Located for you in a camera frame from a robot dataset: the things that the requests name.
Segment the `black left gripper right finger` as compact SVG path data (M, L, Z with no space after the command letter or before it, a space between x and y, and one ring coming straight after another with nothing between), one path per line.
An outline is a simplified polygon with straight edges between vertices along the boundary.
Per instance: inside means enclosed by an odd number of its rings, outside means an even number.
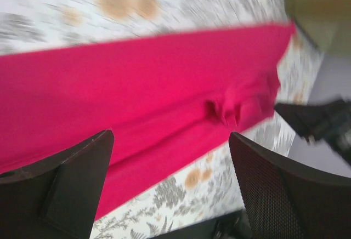
M253 238L350 238L350 178L239 133L231 133L229 147Z

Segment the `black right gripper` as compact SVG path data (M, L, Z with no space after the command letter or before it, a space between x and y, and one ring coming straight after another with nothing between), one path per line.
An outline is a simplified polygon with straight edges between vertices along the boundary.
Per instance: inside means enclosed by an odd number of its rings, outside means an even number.
M324 141L350 164L350 100L321 105L277 103L274 110L307 143Z

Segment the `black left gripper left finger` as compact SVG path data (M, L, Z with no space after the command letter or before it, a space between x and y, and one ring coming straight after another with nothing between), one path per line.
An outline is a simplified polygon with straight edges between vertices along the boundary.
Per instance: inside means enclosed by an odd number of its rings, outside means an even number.
M1 174L1 238L89 238L114 135Z

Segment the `magenta t shirt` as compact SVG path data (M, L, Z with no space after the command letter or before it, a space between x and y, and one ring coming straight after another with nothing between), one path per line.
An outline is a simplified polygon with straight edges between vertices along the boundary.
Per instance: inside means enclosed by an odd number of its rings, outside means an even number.
M295 26L268 24L1 57L1 172L109 129L97 218L274 114Z

